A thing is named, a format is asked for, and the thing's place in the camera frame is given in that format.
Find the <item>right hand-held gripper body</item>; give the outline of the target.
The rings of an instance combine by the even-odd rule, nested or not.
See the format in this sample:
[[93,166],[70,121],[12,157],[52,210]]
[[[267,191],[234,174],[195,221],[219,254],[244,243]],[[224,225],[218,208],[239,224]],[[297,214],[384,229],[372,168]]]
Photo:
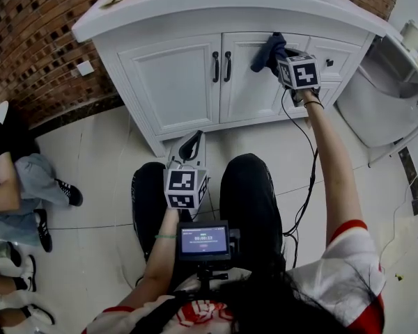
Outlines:
[[310,90],[315,97],[320,91],[320,72],[314,55],[297,49],[285,49],[275,57],[279,82],[295,98],[299,90]]

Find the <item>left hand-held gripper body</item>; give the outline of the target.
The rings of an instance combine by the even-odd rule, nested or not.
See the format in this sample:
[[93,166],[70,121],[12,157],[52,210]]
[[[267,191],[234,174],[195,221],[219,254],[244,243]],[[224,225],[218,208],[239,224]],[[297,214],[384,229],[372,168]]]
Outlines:
[[164,170],[164,195],[171,209],[198,209],[207,189],[206,135],[198,130],[173,144]]

